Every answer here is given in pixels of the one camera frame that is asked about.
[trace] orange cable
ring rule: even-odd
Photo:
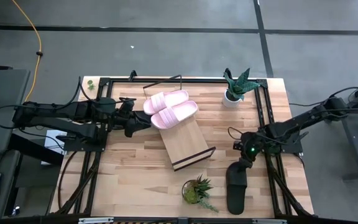
[[[38,59],[37,59],[37,63],[35,64],[35,72],[34,72],[34,79],[32,81],[32,86],[30,89],[30,92],[27,94],[27,96],[25,97],[24,101],[27,101],[34,89],[35,86],[35,81],[37,80],[37,73],[38,73],[38,66],[40,64],[40,60],[41,60],[41,56],[42,56],[42,43],[41,43],[41,37],[40,34],[38,33],[37,29],[35,28],[34,24],[31,22],[30,18],[25,14],[25,12],[22,10],[22,8],[18,5],[18,3],[15,2],[15,0],[12,0],[12,2],[16,5],[16,7],[20,10],[20,12],[22,12],[23,16],[28,20],[28,22],[31,24],[32,28],[35,31],[35,34],[37,34],[38,37],[38,43],[39,43],[39,51],[37,52],[38,55]]]

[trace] white pot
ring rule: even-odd
[[[226,91],[224,92],[224,94],[223,94],[223,100],[222,100],[223,105],[226,106],[226,107],[228,107],[228,108],[235,108],[235,107],[237,107],[237,106],[239,105],[241,99],[238,99],[237,101],[231,101],[231,100],[229,100],[229,99],[227,98],[226,92],[227,92],[227,90],[226,90]]]

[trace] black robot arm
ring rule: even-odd
[[[103,144],[106,133],[112,130],[125,130],[127,137],[135,131],[150,127],[150,116],[143,111],[132,111],[135,99],[120,98],[116,102],[111,98],[100,98],[98,101],[86,100],[65,105],[40,104],[25,102],[16,108],[12,119],[15,128],[44,126],[61,130],[68,136],[58,136],[59,140],[73,145],[76,149],[95,151],[95,147]]]

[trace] metal stand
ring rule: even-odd
[[[137,78],[136,76],[132,77],[133,83],[156,83],[162,81],[163,78]],[[126,77],[119,78],[101,78],[99,81],[99,88],[97,97],[102,97],[103,88],[107,87],[106,96],[111,97],[112,86],[114,83],[124,83],[128,82],[129,79]],[[254,82],[259,82],[264,92],[264,97],[267,105],[267,113],[269,122],[274,122],[274,117],[272,113],[272,105],[270,102],[270,96],[267,86],[267,81],[262,80],[253,80]],[[226,83],[223,78],[189,78],[189,79],[171,79],[167,82],[170,83]],[[255,97],[257,102],[257,110],[259,115],[260,125],[264,125],[264,114],[262,109],[262,101],[260,99],[259,90],[255,91]],[[86,152],[84,163],[81,171],[80,185],[75,190],[70,199],[65,203],[63,208],[57,213],[51,213],[47,216],[41,217],[27,217],[27,218],[11,218],[0,220],[0,223],[117,223],[117,222],[136,222],[136,223],[348,223],[355,224],[357,222],[349,222],[342,220],[330,220],[324,218],[318,218],[314,215],[310,215],[308,212],[304,211],[299,203],[296,202],[296,199],[291,194],[285,183],[284,170],[282,166],[282,158],[278,154],[276,155],[277,169],[274,168],[271,156],[269,153],[265,153],[265,160],[267,164],[267,173],[268,181],[270,186],[270,193],[272,196],[273,210],[275,218],[273,219],[257,219],[257,218],[167,218],[167,217],[91,217],[91,209],[93,204],[94,191],[97,181],[99,163],[101,158],[101,152],[95,152],[95,158],[92,163],[92,166],[88,169],[88,164],[90,161],[90,156],[92,152]],[[86,207],[83,213],[81,210],[81,200],[83,195],[83,189],[87,182],[91,181],[89,187],[89,194],[86,202]],[[285,214],[283,214],[278,206],[278,197],[277,190],[275,188],[275,183],[277,183],[284,195],[284,204],[285,204]],[[75,204],[74,214],[67,214],[71,207]],[[291,215],[291,205],[297,212],[298,216]]]

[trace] wooden board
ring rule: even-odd
[[[84,89],[95,98],[96,90],[89,91],[86,82],[92,80],[97,86],[99,77],[85,77]],[[112,97],[137,98],[135,110],[142,110],[146,100],[142,87],[146,83],[115,83]],[[245,100],[238,108],[226,108],[222,97],[226,84],[184,83],[190,100],[199,107],[195,118],[209,147],[216,146],[214,154],[204,161],[174,172],[161,135],[155,128],[136,132],[133,138],[126,138],[123,131],[109,134],[106,151],[102,153],[98,180],[93,201],[92,216],[115,217],[231,217],[231,218],[270,218],[273,217],[272,200],[267,180],[265,160],[258,155],[254,166],[247,170],[248,188],[245,210],[241,215],[232,215],[226,208],[225,171],[238,161],[239,151],[232,149],[233,139],[227,134],[232,126],[240,131],[256,131],[259,127],[254,92],[246,93]],[[146,89],[151,96],[160,91],[179,89],[174,83],[164,83]],[[273,114],[276,121],[291,118],[284,81],[281,78],[268,79]],[[262,96],[264,113],[265,100]],[[63,178],[62,201],[69,198],[78,185],[83,162],[83,153],[77,153],[68,166]],[[308,184],[301,162],[291,154],[283,154],[283,165],[287,184],[294,196],[313,213]],[[210,203],[219,213],[188,205],[181,197],[182,185],[199,175],[211,179],[213,189]],[[280,208],[284,211],[282,194],[278,190]],[[57,210],[57,193],[54,196],[51,212]]]
[[[214,152],[215,147],[208,147],[194,116],[173,128],[160,130],[160,134],[175,171],[205,159]]]

